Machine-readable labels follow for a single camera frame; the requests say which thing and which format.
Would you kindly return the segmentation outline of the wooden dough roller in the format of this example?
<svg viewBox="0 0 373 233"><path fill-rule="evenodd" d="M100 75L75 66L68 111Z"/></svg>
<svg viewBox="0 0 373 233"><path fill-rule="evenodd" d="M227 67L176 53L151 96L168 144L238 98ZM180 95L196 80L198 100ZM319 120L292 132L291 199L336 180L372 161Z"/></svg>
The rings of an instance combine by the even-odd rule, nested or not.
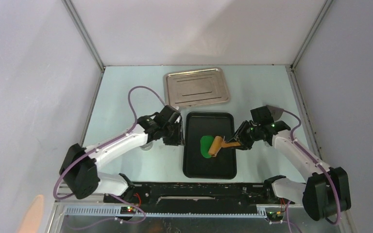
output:
<svg viewBox="0 0 373 233"><path fill-rule="evenodd" d="M239 142L226 142L221 136L216 136L208 150L211 157L216 157L222 148L240 147Z"/></svg>

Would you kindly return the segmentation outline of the green dough piece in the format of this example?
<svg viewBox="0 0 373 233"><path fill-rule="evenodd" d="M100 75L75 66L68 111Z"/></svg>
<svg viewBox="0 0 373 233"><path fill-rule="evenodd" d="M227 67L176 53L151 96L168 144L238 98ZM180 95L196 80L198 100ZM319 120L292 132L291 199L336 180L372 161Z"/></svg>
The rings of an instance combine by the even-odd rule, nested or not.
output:
<svg viewBox="0 0 373 233"><path fill-rule="evenodd" d="M200 139L200 152L204 158L211 158L212 156L209 154L209 150L212 146L214 141L214 137L211 135L204 135Z"/></svg>

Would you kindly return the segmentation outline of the black plastic tray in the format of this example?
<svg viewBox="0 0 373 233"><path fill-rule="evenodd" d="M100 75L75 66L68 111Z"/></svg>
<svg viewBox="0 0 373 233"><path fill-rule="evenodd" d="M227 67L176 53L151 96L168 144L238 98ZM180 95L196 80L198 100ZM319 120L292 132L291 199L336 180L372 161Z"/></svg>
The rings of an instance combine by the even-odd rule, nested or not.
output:
<svg viewBox="0 0 373 233"><path fill-rule="evenodd" d="M234 117L223 112L190 112L186 116L183 173L188 178L231 180L237 174L236 151L208 152L216 136L230 138Z"/></svg>

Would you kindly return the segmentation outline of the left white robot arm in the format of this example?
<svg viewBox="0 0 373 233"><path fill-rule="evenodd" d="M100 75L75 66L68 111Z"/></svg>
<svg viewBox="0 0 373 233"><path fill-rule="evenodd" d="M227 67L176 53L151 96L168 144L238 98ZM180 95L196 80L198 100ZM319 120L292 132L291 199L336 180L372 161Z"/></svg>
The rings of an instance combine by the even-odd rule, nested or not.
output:
<svg viewBox="0 0 373 233"><path fill-rule="evenodd" d="M134 184L120 173L102 173L101 168L126 152L162 140L167 146L184 145L181 113L170 105L160 112L139 117L134 126L122 135L87 148L74 144L69 147L59 174L78 200L93 194L115 195L122 202L134 196Z"/></svg>

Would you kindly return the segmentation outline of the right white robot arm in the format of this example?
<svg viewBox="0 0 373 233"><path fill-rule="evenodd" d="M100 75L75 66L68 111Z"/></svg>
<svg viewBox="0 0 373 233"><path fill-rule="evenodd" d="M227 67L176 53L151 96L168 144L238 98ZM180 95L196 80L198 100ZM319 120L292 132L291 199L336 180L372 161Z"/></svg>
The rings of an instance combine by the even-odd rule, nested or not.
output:
<svg viewBox="0 0 373 233"><path fill-rule="evenodd" d="M291 128L283 121L265 125L254 125L244 121L229 139L236 143L237 150L250 150L256 141L264 141L282 153L298 170L304 181L295 182L283 175L264 181L263 197L275 203L284 198L301 204L315 221L351 208L351 197L347 172L333 168L291 134Z"/></svg>

